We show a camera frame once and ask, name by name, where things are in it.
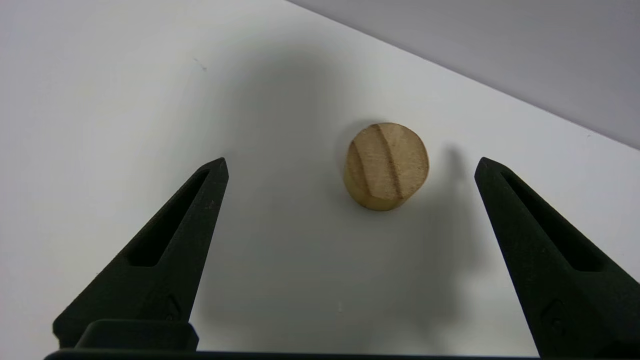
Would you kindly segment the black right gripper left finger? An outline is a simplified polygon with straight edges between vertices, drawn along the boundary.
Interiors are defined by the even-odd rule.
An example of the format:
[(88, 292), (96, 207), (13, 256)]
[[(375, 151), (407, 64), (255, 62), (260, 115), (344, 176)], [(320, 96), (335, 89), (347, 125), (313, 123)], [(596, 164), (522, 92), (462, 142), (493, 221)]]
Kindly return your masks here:
[(188, 322), (228, 181), (223, 157), (199, 167), (55, 319), (60, 348), (96, 321)]

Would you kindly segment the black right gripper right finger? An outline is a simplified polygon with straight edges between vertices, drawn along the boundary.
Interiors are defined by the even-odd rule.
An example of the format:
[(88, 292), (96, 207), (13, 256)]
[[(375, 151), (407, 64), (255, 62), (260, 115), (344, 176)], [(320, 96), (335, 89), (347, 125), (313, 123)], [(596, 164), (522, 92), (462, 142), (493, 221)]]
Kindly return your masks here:
[(514, 171), (474, 179), (542, 358), (637, 358), (640, 285)]

